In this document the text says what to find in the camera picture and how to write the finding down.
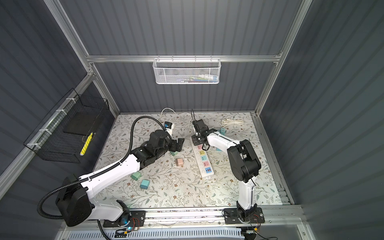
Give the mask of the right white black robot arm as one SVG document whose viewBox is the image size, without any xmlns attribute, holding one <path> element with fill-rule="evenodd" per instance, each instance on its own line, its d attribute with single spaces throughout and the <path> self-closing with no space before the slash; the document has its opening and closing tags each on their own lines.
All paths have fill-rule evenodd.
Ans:
<svg viewBox="0 0 384 240">
<path fill-rule="evenodd" d="M 254 193 L 255 178 L 262 165 L 250 141 L 233 140 L 215 129 L 198 130 L 191 137 L 194 146 L 215 147 L 227 152 L 231 170 L 239 181 L 239 197 L 237 200 L 238 221 L 242 223 L 264 223 L 264 215 L 258 207 Z"/>
</svg>

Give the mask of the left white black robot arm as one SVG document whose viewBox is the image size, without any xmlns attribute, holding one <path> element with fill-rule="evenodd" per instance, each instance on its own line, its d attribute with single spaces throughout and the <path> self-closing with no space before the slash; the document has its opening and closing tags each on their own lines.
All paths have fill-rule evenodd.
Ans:
<svg viewBox="0 0 384 240">
<path fill-rule="evenodd" d="M 150 139 L 131 150 L 124 159 L 88 175 L 81 176 L 80 184 L 59 191 L 57 207 L 67 226 L 73 227 L 88 220 L 107 220 L 120 227 L 132 226 L 129 208 L 123 201 L 103 203 L 95 196 L 106 187 L 153 164 L 166 152 L 182 150 L 184 139 L 172 140 L 163 130 L 150 134 Z"/>
</svg>

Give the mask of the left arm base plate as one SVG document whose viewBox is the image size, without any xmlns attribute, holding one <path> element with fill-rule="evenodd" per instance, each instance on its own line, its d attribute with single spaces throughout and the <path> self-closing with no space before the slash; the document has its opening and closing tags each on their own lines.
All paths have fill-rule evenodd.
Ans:
<svg viewBox="0 0 384 240">
<path fill-rule="evenodd" d="M 105 220 L 103 223 L 104 228 L 128 228 L 128 227 L 143 227 L 146 219 L 146 211 L 130 211 L 128 214 L 124 212 L 121 217 L 119 217 L 116 221 L 111 222 Z"/>
</svg>

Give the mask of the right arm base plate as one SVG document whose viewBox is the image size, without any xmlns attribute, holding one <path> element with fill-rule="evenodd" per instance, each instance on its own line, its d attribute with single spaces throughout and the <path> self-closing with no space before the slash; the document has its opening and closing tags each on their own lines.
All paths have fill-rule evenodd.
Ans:
<svg viewBox="0 0 384 240">
<path fill-rule="evenodd" d="M 227 208 L 222 210 L 222 215 L 227 225 L 236 224 L 264 224 L 265 217 L 261 208 L 255 208 L 254 210 L 246 211 L 246 213 L 240 212 L 240 209 Z"/>
</svg>

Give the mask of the white multicolour power strip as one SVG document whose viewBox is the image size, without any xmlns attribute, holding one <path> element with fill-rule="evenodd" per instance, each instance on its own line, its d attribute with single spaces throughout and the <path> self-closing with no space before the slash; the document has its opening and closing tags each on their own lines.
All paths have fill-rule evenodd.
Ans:
<svg viewBox="0 0 384 240">
<path fill-rule="evenodd" d="M 211 177 L 213 177 L 215 173 L 208 158 L 207 152 L 203 150 L 203 145 L 195 146 L 192 138 L 190 138 L 190 142 L 202 178 L 204 180 L 211 179 Z"/>
</svg>

